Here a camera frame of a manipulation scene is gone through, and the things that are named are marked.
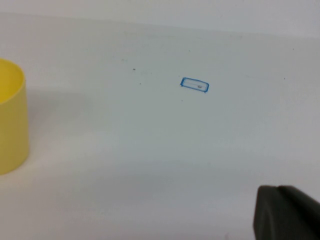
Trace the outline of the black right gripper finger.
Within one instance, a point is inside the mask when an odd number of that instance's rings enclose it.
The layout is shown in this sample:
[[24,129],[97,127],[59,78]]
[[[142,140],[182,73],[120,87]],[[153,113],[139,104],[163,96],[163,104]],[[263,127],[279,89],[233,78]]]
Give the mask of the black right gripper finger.
[[261,185],[253,231],[257,240],[318,240],[320,203],[290,185]]

